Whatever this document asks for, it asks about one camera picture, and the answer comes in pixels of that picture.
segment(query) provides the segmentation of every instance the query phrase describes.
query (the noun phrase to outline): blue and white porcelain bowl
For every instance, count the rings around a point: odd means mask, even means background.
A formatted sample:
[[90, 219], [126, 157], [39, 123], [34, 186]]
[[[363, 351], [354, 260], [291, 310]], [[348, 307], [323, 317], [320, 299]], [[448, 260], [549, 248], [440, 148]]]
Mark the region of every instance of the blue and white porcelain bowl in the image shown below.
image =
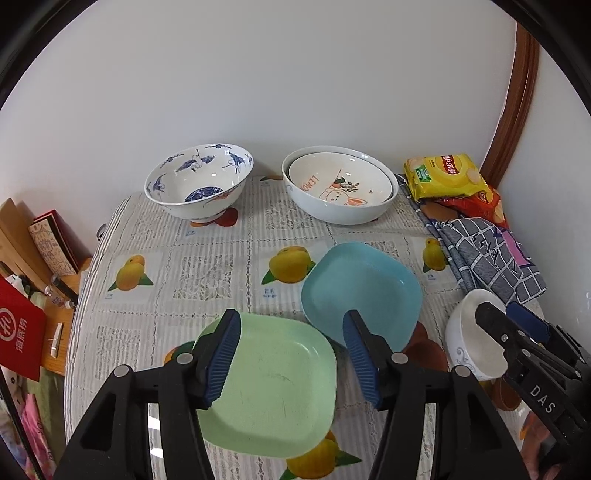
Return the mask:
[[159, 163], [144, 192], [175, 217], [211, 222], [238, 199], [253, 163], [252, 155], [236, 145], [198, 145]]

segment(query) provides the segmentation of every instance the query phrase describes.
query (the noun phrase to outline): brown wooden trim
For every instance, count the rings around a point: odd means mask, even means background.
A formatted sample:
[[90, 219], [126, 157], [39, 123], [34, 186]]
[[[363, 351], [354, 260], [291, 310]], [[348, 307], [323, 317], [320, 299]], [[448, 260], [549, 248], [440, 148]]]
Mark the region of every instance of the brown wooden trim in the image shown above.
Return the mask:
[[539, 61], [540, 44], [518, 24], [515, 59], [505, 109], [480, 168], [486, 182], [494, 188], [498, 188], [501, 183], [521, 138], [534, 96]]

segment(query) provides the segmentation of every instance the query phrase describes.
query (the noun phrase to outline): square plate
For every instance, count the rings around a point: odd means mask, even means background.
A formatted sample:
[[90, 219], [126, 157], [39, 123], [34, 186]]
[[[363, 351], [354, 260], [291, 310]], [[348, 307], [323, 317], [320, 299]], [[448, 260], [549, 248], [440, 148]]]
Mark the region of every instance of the square plate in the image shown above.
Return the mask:
[[345, 346], [343, 315], [358, 310], [369, 331], [399, 352], [413, 334], [423, 303], [414, 274], [369, 245], [335, 245], [312, 269], [301, 289], [310, 323]]
[[333, 421], [335, 353], [306, 323], [248, 313], [241, 318], [222, 395], [208, 410], [197, 411], [203, 437], [250, 455], [303, 455], [320, 443]]

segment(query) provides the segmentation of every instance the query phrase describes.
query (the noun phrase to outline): pink cloth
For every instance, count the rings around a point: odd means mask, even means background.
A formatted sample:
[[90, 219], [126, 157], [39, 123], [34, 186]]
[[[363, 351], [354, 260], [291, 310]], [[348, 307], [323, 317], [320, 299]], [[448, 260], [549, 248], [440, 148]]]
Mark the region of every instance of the pink cloth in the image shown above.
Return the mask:
[[[39, 410], [37, 408], [37, 401], [35, 395], [28, 394], [25, 400], [25, 408], [21, 414], [22, 426], [27, 432], [27, 438], [29, 443], [37, 457], [37, 461], [41, 466], [41, 470], [47, 480], [53, 480], [53, 474], [56, 471], [56, 463], [53, 459], [53, 455], [49, 450], [47, 439], [43, 432], [43, 424], [39, 416]], [[25, 473], [31, 480], [36, 480], [35, 470], [29, 458], [27, 458], [27, 465], [25, 467]]]

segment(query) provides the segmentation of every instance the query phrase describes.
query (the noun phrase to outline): red paper bag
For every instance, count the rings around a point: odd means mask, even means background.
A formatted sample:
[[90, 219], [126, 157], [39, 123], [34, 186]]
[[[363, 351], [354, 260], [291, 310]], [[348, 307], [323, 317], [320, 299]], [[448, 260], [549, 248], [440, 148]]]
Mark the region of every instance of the red paper bag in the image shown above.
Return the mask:
[[0, 277], [0, 365], [39, 381], [45, 313]]

